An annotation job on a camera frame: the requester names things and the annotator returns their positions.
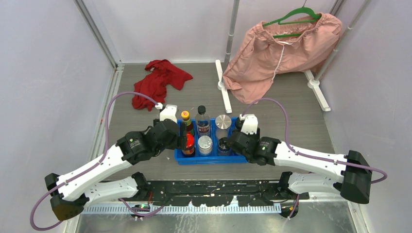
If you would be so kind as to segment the yellow cap sauce bottle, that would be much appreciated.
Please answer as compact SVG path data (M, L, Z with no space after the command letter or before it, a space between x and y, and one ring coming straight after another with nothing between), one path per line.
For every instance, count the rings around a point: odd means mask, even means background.
M192 136L194 136L195 133L194 133L193 123L192 123L192 120L190 118L189 111L183 111L181 113L181 118L182 118L182 121L186 124L186 132L190 133Z

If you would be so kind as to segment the clear bottle black cap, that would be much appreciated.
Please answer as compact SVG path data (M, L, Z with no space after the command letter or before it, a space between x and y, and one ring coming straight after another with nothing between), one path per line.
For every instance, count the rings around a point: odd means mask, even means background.
M206 113L206 107L204 105L200 105L198 106L197 111L198 114L195 117L197 134L199 137L210 137L210 116Z

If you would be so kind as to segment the blue plastic divided bin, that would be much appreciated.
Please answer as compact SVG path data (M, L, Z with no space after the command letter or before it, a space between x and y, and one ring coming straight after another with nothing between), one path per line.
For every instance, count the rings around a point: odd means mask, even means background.
M218 153L218 139L216 138L216 124L215 118L210 119L210 136L212 139L212 151L209 155L201 155L197 146L198 138L196 121L192 119L192 125L194 128L194 138L196 142L196 151L194 157L185 157L181 150L174 150L174 158L179 165L204 165L204 164L236 164L236 163L248 163L243 155L239 155L230 151L227 156L220 156Z

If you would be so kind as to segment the red lid chili jar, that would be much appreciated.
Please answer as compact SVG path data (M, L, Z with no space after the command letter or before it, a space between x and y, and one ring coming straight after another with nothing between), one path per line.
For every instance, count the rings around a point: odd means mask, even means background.
M195 139L191 133L186 133L186 138L186 145L185 148L182 150L182 155L185 158L191 158L194 157L196 154Z

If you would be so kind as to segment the small black cap shaker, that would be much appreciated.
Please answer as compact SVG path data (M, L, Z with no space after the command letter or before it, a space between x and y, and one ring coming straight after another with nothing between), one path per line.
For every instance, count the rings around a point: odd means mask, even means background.
M232 154L232 150L228 145L228 138L222 137L218 140L217 145L217 155L218 156L230 156Z

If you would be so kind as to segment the white lid sago jar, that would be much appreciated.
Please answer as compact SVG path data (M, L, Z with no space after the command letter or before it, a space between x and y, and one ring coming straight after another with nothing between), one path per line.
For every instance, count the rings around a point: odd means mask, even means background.
M198 150L200 156L209 156L212 153L213 141L207 136L203 135L198 139Z

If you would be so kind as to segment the silver lid grain jar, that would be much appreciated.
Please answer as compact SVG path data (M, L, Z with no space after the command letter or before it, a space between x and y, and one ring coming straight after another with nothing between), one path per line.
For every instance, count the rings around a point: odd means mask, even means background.
M215 137L217 140L227 137L230 132L232 120L228 115L219 115L215 118Z

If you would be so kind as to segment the black cap shaker bottle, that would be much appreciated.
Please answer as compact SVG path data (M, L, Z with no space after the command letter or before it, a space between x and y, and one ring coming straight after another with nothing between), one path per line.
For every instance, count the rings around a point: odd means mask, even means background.
M236 120L235 120L235 126L234 126L233 131L239 131L240 132L242 127L243 127L243 124L244 124L244 120L242 120L240 117L237 117Z

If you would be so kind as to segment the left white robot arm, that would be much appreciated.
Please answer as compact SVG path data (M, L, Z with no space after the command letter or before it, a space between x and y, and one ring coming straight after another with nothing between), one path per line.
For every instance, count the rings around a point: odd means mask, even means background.
M58 220L79 215L85 208L108 200L135 198L144 200L150 185L137 172L118 181L106 182L112 174L150 160L164 150L186 146L186 124L171 119L154 120L144 131L131 131L112 145L106 153L65 175L51 173L45 177L51 192L51 208Z

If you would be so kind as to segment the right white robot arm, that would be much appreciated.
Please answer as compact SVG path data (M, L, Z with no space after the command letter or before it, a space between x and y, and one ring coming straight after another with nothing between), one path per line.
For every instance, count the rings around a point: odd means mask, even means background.
M234 131L223 138L235 153L252 164L260 166L288 166L308 171L308 174L284 172L277 186L285 199L306 192L339 194L344 199L368 204L372 184L372 171L360 152L330 154L288 146L276 138L247 135Z

